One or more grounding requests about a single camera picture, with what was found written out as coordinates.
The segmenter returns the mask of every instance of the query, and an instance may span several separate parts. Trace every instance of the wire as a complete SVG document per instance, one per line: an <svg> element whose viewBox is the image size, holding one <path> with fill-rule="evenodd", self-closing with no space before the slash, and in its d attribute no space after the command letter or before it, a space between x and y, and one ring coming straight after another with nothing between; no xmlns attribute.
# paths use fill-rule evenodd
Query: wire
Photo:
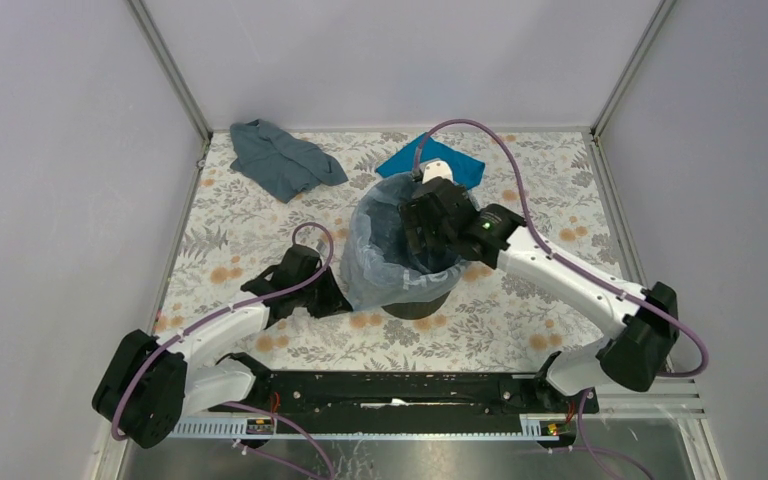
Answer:
<svg viewBox="0 0 768 480"><path fill-rule="evenodd" d="M585 389L584 392L581 394L581 401L578 405L578 421L576 422L576 426L578 427L578 433L581 436L581 441L584 442L584 449L590 452L590 455L593 456L593 460L596 462L599 467L608 474L609 477L613 478L614 480L622 480L622 476L614 473L613 470L608 468L607 465L602 463L602 460L599 460L599 457L596 456L596 450L590 445L590 441L587 440L587 435L584 433L584 404L587 403L587 395L593 391L593 387L590 387L588 389Z"/></svg>
<svg viewBox="0 0 768 480"><path fill-rule="evenodd" d="M431 135L436 133L442 128L448 127L449 125L456 125L456 124L465 124L465 125L471 125L475 128L478 128L479 130L483 131L487 135L490 135L490 137L502 148L502 151L505 153L505 156L508 157L508 161L511 164L511 168L514 171L514 178L516 179L517 183L517 189L519 190L519 199L520 203L522 204L522 214L525 218L525 226L528 228L528 231L531 233L531 236L534 237L534 241L537 242L537 245L540 247L541 250L546 252L546 255L548 255L550 258L554 258L558 262L562 263L564 266L572 270L573 272L577 273L578 275L586 278L591 283L598 285L601 288L604 288L605 290L611 292L612 294L616 295L617 297L622 299L627 299L628 301L639 305L640 307L645 308L646 310L649 310L650 312L654 313L655 315L661 317L669 323L670 325L676 327L679 331L687 335L690 340L693 341L693 343L696 344L696 347L699 348L699 353L702 356L702 359L699 363L699 366L694 368L693 370L690 370L688 372L678 372L678 373L672 373L672 372L662 372L660 373L660 376L662 377L672 377L672 378L688 378L688 377L695 377L696 375L699 375L703 371L705 371L706 368L708 368L708 347L705 346L705 342L702 341L702 339L690 329L690 327L687 327L686 325L682 324L678 321L678 319L674 318L672 315L668 314L667 312L664 312L660 308L656 307L655 305L652 305L651 303L647 302L643 298L639 298L635 295L632 295L625 290L612 285L611 283L602 280L601 278L593 275L592 273L588 272L586 269L582 268L581 266L575 264L568 258L555 253L552 251L552 248L549 247L549 244L543 239L543 237L540 235L540 232L537 231L537 227L534 225L534 222L531 219L531 212L528 209L528 202L525 200L525 186L522 182L522 175L519 173L519 167L517 166L516 160L514 159L513 153L511 153L510 149L505 145L504 140L502 140L495 132L490 130L485 125L476 122L475 120L469 120L465 118L456 118L454 120L448 120L443 123L438 124L431 130L425 133L425 135L422 137L422 140L419 142L419 145L416 147L416 152L413 156L413 170L419 171L419 159L422 156L422 149L425 147L425 144L428 142L428 139L431 138Z"/></svg>
<svg viewBox="0 0 768 480"><path fill-rule="evenodd" d="M289 418L286 418L284 416L278 415L277 413L267 412L266 410L261 410L259 408L255 408L255 407L252 407L252 406L249 406L249 405L243 405L242 403L238 403L238 402L225 402L222 405L224 405L226 407L236 408L236 409L239 409L239 410L244 410L246 412L257 413L257 414L260 414L260 415L266 415L266 416L268 416L269 418L271 418L272 420L275 421L275 423L276 423L276 425L275 425L276 431L277 431L277 428L278 428L277 423L279 421L286 423L287 425L290 426L290 428L292 428L293 430L299 432L303 437L305 437L305 439L307 439L307 441L310 442L310 444L313 446L313 448L316 449L316 451L322 457L322 460L325 461L325 466L328 467L328 471L331 473L331 476L323 477L323 476L317 475L317 474L315 474L313 472L305 470L303 467L300 467L299 465L296 465L295 463L293 463L293 462L291 462L289 460L283 459L281 457L276 457L275 455L272 455L272 454L269 454L269 453L266 453L266 452L261 452L260 450L257 450L257 449L251 449L251 450L248 450L248 451L251 451L252 453L254 453L256 455L260 455L261 457L268 458L270 460L274 460L274 461L280 463L281 465L285 465L287 467L290 467L293 470L295 470L295 471L297 471L299 473L302 473L303 475L307 475L308 477L312 477L312 478L315 478L317 480L333 480L334 478L337 477L337 470L334 468L334 463L328 457L328 454L325 453L325 450L319 445L319 443L317 443L316 440L313 439L312 436L310 436L309 433L307 433L302 427L300 427L298 424L296 424L295 422L293 422Z"/></svg>
<svg viewBox="0 0 768 480"><path fill-rule="evenodd" d="M251 305L253 303L257 302L263 302L265 300L271 300L273 298L280 297L282 295L286 295L288 293L295 292L297 290L300 290L302 288L305 288L306 286L310 285L311 283L315 282L317 278L322 276L322 274L325 273L325 271L328 269L328 267L331 265L331 260L334 258L334 238L331 236L331 232L328 231L327 228L323 227L319 223L316 222L305 222L301 225L297 226L293 230L292 235L292 241L293 243L296 243L296 234L298 234L299 230L301 230L304 227L314 227L318 228L319 230L322 230L322 232L325 233L325 236L328 238L328 257L325 259L325 262L322 264L322 266L317 270L313 275L310 276L307 280L304 280L302 282L299 282L296 285L293 285L292 287L285 288L283 290L278 290L277 292L268 293L266 295L262 295L255 298L249 298L246 300L243 300L241 302L235 303L233 306L228 306L221 308L219 310L216 310L215 312L212 312L211 314L207 315L206 317L202 318L201 320L193 323L189 327L185 328L182 332L184 337L187 337L194 331L198 330L202 326L206 325L207 323L210 323L213 320L216 320L217 318L221 317L222 315L230 312L232 309L236 310L238 308L243 308L245 306ZM110 435L113 436L114 439L118 441L126 440L128 438L127 435L121 433L119 431L119 423L122 421L122 413L125 411L125 405L128 404L128 400L131 399L131 395L134 394L134 390L137 388L137 384L139 384L140 380L143 378L145 373L148 371L148 369L151 367L151 365L157 360L157 358L165 351L167 351L172 345L175 345L177 342L179 342L182 339L181 335L173 335L172 338L167 340L165 343L160 345L155 351L151 352L151 354L146 358L146 360L143 362L143 364L140 366L139 369L137 369L137 372L134 374L134 377L131 379L131 382L128 384L127 388L125 388L125 392L122 394L122 398L119 400L119 404L116 406L116 411L113 414L113 420L111 421L110 425ZM249 410L249 411L256 411L257 413L261 413L264 415L268 415L272 418L280 419L282 422L286 423L287 425L293 427L295 430L297 430L299 433L301 433L311 444L316 448L316 450L319 452L320 455L322 455L323 459L325 460L325 464L328 465L329 471L331 471L331 478L334 478L336 475L334 472L334 465L331 462L331 459L328 458L328 456L325 454L325 451L322 450L322 447L317 444L313 438L304 430L302 430L301 427L296 425L290 420L287 420L284 417L281 417L279 415L274 415L269 412L266 412L264 410L259 410L254 407L248 407L247 405L242 404L236 404L236 405L229 405L236 408L241 408L242 410ZM258 454L263 454L262 456L279 461L279 463L282 463L287 466L291 466L291 462L283 459L278 459L277 457L274 457L269 454L265 454L264 452L258 452L257 450L252 450L253 452L256 452Z"/></svg>
<svg viewBox="0 0 768 480"><path fill-rule="evenodd" d="M505 142L501 139L501 137L499 137L499 135L497 135L495 132L490 130L487 126L479 122L476 122L475 120L469 120L465 118L457 118L454 120L448 120L438 124L431 130L426 132L425 135L422 137L422 140L420 140L419 145L417 145L416 152L414 152L414 157L413 157L414 172L419 171L419 163L420 163L420 158L422 157L422 149L425 147L425 144L428 142L428 139L431 138L431 135L433 135L434 133L436 133L437 131L445 127L448 127L449 125L455 125L455 124L471 125L475 128L478 128L479 130L489 135L499 145L499 147L502 148L502 151L505 153L505 156L508 158L508 161L511 164L511 168L514 171L514 178L516 179L517 190L519 191L519 199L522 205L522 214L523 214L523 218L525 219L525 226L526 228L528 228L528 231L529 233L531 233L531 236L534 237L534 241L537 242L537 245L540 247L541 250L546 252L546 255L548 255L549 258L554 258L555 260L557 260L558 262L560 262L561 264L563 264L573 272L589 280L591 283L601 288L604 288L605 290L616 295L620 301L622 301L623 299L627 299L628 301L642 308L645 308L646 310L649 310L655 315L661 317L664 321L676 327L679 331L687 335L687 337L690 338L690 340L696 344L696 347L699 348L699 354L701 355L701 360L699 362L699 365L696 368L687 372L675 372L675 373L661 372L659 373L660 376L672 377L672 378L689 378L689 377L695 377L696 375L699 375L700 373L705 371L706 368L708 368L708 358L709 358L708 347L705 346L705 342L703 342L702 339L696 334L696 332L690 329L690 327L682 324L681 322L678 321L677 318L674 318L672 315L668 314L667 312L647 302L646 299L632 295L626 292L625 290L623 290L622 288L616 287L611 283L605 280L602 280L601 278L593 275L592 273L590 273L583 267L575 264L574 262L564 257L563 255L560 255L552 251L552 248L549 247L548 242L544 240L543 237L540 235L540 232L537 231L537 227L534 225L534 221L531 219L531 212L528 209L528 202L525 200L525 185L523 185L522 175L520 175L519 173L519 166L517 166L516 159L514 159L513 153L511 153L510 149L508 148L507 145L505 145ZM602 463L602 461L596 456L597 453L622 458L634 464L635 466L637 466L650 479L654 479L655 477L652 475L652 473L649 470L647 470L643 465L641 465L631 457L613 450L594 448L590 445L590 442L587 440L587 436L584 433L584 422L582 418L584 415L584 404L586 403L586 400L587 400L587 394L590 393L592 390L593 388L588 388L587 390L584 391L581 402L579 403L579 406L578 406L578 431L581 433L581 439L584 442L584 450L590 452L590 454L593 456L593 460L602 468L602 470L605 471L605 473L607 473L610 477L614 479L621 479L622 477L614 473L604 463Z"/></svg>
<svg viewBox="0 0 768 480"><path fill-rule="evenodd" d="M564 425L569 425L569 422L572 421L572 417L575 416L575 402L570 401L569 409L567 410L567 418L564 421Z"/></svg>
<svg viewBox="0 0 768 480"><path fill-rule="evenodd" d="M536 449L535 450L525 450L525 451L520 452L520 453L522 453L524 455L549 455L549 454L557 455L559 453L590 452L590 453L595 453L595 454L598 454L598 455L603 455L603 456L606 456L606 457L614 457L614 458L617 458L617 459L620 459L620 460L625 460L626 462L628 462L628 463L634 465L635 467L637 467L641 472L643 472L644 475L646 475L647 478L649 478L649 480L655 480L655 475L652 473L651 470L646 468L645 465L643 465L642 463L638 462L634 458L629 457L628 455L626 455L626 454L624 454L622 452L618 452L616 450L609 450L607 448L600 448L600 447L593 447L591 450L587 450L584 447L565 447L565 448L553 448L553 449L550 449L550 450L544 450L544 449L540 449L540 450L536 450Z"/></svg>

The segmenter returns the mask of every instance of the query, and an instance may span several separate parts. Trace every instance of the floral tablecloth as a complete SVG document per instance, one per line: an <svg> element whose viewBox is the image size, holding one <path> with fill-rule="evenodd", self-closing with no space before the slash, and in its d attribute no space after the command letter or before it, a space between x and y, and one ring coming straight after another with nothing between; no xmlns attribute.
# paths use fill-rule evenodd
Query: floral tablecloth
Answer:
<svg viewBox="0 0 768 480"><path fill-rule="evenodd" d="M278 263L289 234L304 221L325 225L340 261L351 213L378 181L375 168L416 133L299 133L342 164L349 181L319 186L282 204L229 168L236 158L228 133L217 133L158 314L156 331L196 321L227 303L240 285ZM620 275L599 193L580 133L502 134L513 151L539 230L567 250ZM487 164L473 194L481 205L519 211L513 173L498 146L480 132L442 132L435 139ZM300 234L315 245L321 234ZM333 265L335 274L339 266ZM241 339L272 368L332 370L535 371L555 350L599 336L578 312L535 285L474 263L434 315L396 319L383 310L311 318L303 309L267 331Z"/></svg>

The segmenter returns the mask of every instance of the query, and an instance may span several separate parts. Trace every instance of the blue cloth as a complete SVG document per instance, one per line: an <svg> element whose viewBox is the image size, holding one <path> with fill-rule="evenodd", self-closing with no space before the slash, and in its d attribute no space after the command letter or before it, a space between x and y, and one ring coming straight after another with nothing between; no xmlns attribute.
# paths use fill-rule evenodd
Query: blue cloth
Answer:
<svg viewBox="0 0 768 480"><path fill-rule="evenodd" d="M349 180L334 157L265 120L231 125L231 142L237 153L231 168L284 203L320 183Z"/></svg>
<svg viewBox="0 0 768 480"><path fill-rule="evenodd" d="M416 140L405 145L404 148L382 163L375 171L384 178L397 173L411 171L416 147L422 141L424 135L423 133ZM465 186L467 190L481 183L481 177L484 175L484 162L453 150L440 142L434 141L433 138L429 138L422 148L422 156L419 158L419 161L425 162L438 158L449 164L454 174L455 183Z"/></svg>

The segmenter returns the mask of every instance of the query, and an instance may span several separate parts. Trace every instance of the gray towel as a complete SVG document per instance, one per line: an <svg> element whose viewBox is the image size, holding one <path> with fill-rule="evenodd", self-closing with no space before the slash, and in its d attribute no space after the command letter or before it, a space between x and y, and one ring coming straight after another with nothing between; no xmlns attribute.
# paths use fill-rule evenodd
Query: gray towel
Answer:
<svg viewBox="0 0 768 480"><path fill-rule="evenodd" d="M320 183L348 180L334 157L265 120L231 125L231 141L237 152L231 168L284 203Z"/></svg>

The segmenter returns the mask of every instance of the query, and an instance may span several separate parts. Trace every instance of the trash bin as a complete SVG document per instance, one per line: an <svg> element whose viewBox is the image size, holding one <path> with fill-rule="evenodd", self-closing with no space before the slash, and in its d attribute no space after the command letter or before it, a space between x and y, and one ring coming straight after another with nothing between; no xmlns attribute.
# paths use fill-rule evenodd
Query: trash bin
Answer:
<svg viewBox="0 0 768 480"><path fill-rule="evenodd" d="M398 208L418 186L410 173L385 178L352 213L340 275L354 311L383 307L399 318L427 317L443 305L469 266L451 250L411 253Z"/></svg>

